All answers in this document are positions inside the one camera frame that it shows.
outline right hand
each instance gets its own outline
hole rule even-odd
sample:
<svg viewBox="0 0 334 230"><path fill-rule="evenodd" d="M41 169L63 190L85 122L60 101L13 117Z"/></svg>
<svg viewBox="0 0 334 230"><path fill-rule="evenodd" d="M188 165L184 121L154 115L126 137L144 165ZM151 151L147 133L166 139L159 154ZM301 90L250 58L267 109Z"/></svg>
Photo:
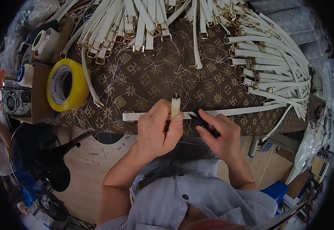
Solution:
<svg viewBox="0 0 334 230"><path fill-rule="evenodd" d="M210 147L215 154L223 160L229 160L241 156L240 151L240 134L241 128L228 117L223 114L218 114L216 117L208 114L202 109L199 110L199 115L208 124L213 126L220 136L215 138L208 130L201 126L197 126L201 139Z"/></svg>

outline wrist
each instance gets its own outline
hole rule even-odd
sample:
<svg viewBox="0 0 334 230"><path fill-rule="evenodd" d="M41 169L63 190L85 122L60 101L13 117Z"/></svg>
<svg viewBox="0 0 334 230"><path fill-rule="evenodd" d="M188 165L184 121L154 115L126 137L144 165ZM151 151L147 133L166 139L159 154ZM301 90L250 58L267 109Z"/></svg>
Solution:
<svg viewBox="0 0 334 230"><path fill-rule="evenodd" d="M149 162L153 160L153 159L149 159L148 155L145 154L143 151L140 151L138 141L136 141L132 145L131 149L128 151L127 154L133 158L135 165L140 165L141 167L144 167L145 165L147 165Z"/></svg>

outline left hand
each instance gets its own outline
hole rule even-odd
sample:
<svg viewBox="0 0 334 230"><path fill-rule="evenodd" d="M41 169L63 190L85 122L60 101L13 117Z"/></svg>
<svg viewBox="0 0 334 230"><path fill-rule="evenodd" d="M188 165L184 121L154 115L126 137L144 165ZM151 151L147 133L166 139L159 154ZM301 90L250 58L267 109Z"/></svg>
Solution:
<svg viewBox="0 0 334 230"><path fill-rule="evenodd" d="M172 151L183 134L183 113L175 116L168 128L164 131L166 121L171 113L171 103L160 99L146 114L139 118L137 131L138 152L141 156L152 161Z"/></svg>

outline electric fan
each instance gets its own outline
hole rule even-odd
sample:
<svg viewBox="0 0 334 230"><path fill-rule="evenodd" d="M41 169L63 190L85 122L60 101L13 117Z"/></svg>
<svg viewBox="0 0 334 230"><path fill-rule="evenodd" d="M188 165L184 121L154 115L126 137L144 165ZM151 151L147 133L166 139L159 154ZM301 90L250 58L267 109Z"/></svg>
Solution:
<svg viewBox="0 0 334 230"><path fill-rule="evenodd" d="M64 191L70 184L70 171L64 155L90 136L86 132L61 145L50 125L22 123L11 138L10 163L17 181L29 192L44 195L46 191Z"/></svg>

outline monogram canvas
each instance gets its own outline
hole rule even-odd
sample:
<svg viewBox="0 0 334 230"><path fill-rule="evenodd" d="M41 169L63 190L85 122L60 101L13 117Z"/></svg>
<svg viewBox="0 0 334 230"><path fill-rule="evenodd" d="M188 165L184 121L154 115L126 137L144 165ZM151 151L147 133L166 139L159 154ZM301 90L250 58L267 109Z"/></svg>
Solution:
<svg viewBox="0 0 334 230"><path fill-rule="evenodd" d="M246 94L239 82L238 68L227 62L228 48L224 34L209 28L208 39L199 39L203 69L195 67L192 26L175 21L170 26L172 42L155 39L155 56L135 54L124 46L115 46L104 66L87 58L92 84L104 108L98 108L89 97L82 107L58 113L52 124L100 132L137 134L137 122L122 121L122 113L147 112L159 99L171 100L178 93L181 110L194 108L220 110L260 106L264 98ZM81 62L76 44L68 58ZM285 108L231 116L245 136L266 134L279 121ZM277 132L304 130L306 123L291 109ZM198 136L192 120L184 120L186 136Z"/></svg>

